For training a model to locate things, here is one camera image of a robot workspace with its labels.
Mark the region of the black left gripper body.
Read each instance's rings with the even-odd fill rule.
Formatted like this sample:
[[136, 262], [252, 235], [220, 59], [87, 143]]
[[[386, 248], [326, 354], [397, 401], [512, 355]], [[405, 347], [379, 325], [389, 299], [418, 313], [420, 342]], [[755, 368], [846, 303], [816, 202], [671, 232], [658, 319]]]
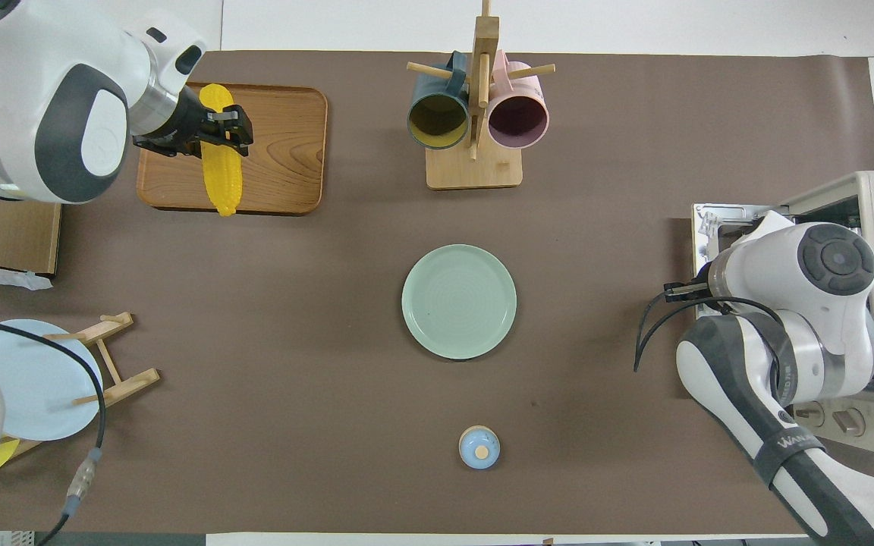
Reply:
[[163, 127], [133, 138], [133, 145], [167, 158], [201, 158], [203, 144], [228, 146], [246, 158], [253, 142], [252, 121], [240, 106], [225, 106], [219, 113], [205, 106], [180, 106]]

